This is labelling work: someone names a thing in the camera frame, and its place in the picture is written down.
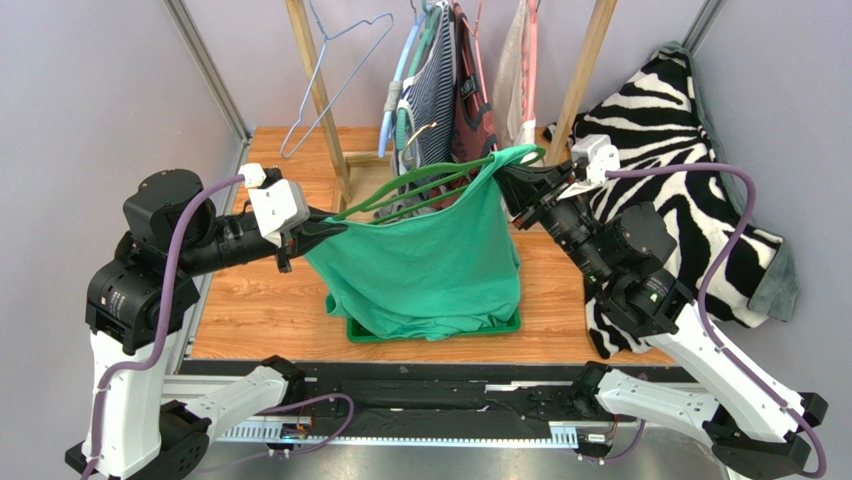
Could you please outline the green tank top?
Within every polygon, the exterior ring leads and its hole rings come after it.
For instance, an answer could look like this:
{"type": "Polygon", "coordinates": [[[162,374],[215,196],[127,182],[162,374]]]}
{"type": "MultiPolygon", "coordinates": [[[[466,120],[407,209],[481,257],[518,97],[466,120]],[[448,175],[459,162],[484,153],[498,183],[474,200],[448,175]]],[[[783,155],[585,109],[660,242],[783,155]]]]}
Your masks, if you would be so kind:
{"type": "Polygon", "coordinates": [[[517,303],[520,311],[521,258],[509,222],[482,210],[490,196],[382,225],[345,220],[345,232],[304,257],[327,295],[346,298],[351,312],[444,295],[517,303]]]}

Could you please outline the light blue plastic hanger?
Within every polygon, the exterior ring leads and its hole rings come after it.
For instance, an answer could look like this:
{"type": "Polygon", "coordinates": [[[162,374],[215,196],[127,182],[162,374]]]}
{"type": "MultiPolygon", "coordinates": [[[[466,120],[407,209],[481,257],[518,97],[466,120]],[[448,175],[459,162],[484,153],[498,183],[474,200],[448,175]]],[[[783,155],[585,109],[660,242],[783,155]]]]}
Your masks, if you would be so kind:
{"type": "Polygon", "coordinates": [[[397,61],[392,80],[389,82],[387,96],[383,107],[383,117],[379,130],[379,140],[377,146],[377,157],[383,159],[387,155],[387,147],[391,142],[391,124],[394,118],[394,111],[398,105],[403,83],[403,69],[407,65],[411,55],[412,48],[415,43],[416,35],[423,26],[427,13],[431,10],[430,7],[416,7],[413,1],[410,1],[411,7],[415,13],[414,22],[407,34],[405,43],[397,61]]]}

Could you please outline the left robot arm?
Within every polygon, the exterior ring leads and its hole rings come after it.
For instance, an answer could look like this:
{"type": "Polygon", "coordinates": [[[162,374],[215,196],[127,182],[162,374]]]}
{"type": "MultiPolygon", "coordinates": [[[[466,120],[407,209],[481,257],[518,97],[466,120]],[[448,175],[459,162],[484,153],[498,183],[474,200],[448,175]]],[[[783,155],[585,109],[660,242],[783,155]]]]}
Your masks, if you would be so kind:
{"type": "Polygon", "coordinates": [[[183,479],[210,445],[256,415],[307,407],[305,374],[271,356],[247,375],[190,400],[163,398],[168,364],[200,276],[274,258],[291,262],[345,231],[311,207],[299,184],[257,164],[218,186],[186,169],[144,179],[123,205],[128,224],[110,262],[87,290],[85,321],[94,354],[86,438],[66,463],[81,478],[183,479]],[[245,185],[249,209],[220,215],[218,189],[245,185]]]}

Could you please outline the grey tank top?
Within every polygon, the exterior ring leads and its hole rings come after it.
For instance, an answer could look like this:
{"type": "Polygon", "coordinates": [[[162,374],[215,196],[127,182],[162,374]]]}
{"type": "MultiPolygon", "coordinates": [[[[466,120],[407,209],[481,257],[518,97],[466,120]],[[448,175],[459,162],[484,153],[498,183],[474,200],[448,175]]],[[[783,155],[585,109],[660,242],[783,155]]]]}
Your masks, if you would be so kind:
{"type": "MultiPolygon", "coordinates": [[[[409,173],[417,166],[417,147],[413,145],[414,122],[410,102],[406,99],[406,83],[393,80],[389,84],[388,94],[380,126],[378,154],[383,157],[388,147],[392,148],[390,160],[394,177],[409,173]]],[[[398,222],[413,216],[406,212],[418,197],[410,192],[414,185],[408,181],[398,186],[390,198],[390,203],[379,208],[374,214],[376,220],[385,223],[398,222]]]]}

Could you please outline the green velvet hanger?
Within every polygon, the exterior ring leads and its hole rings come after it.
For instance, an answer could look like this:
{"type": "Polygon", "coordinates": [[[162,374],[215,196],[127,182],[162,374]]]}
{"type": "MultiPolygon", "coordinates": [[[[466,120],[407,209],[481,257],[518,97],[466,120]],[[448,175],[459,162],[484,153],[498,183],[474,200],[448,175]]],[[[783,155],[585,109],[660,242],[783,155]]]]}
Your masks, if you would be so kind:
{"type": "Polygon", "coordinates": [[[503,167],[530,166],[543,159],[546,149],[535,143],[512,146],[470,162],[442,162],[418,167],[401,174],[379,187],[370,197],[340,213],[329,217],[329,223],[344,222],[349,216],[360,213],[374,214],[369,225],[382,225],[422,213],[429,208],[437,213],[445,209],[443,202],[450,200],[461,207],[476,194],[490,193],[491,203],[484,207],[502,223],[508,223],[507,210],[497,197],[493,175],[503,167]]]}

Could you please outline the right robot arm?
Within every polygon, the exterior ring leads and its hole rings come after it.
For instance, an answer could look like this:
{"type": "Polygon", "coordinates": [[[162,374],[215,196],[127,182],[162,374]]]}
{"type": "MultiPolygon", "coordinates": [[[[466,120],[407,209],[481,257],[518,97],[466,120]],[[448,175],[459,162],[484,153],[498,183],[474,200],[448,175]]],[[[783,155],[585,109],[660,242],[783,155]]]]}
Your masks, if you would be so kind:
{"type": "Polygon", "coordinates": [[[816,428],[826,400],[774,379],[709,320],[705,291],[692,292],[664,266],[677,243],[651,203],[598,221],[585,195],[596,179],[570,162],[512,165],[495,174],[515,226],[541,225],[594,288],[604,315],[669,355],[701,391],[589,362],[572,385],[574,401],[677,431],[750,479],[823,477],[827,456],[816,428]]]}

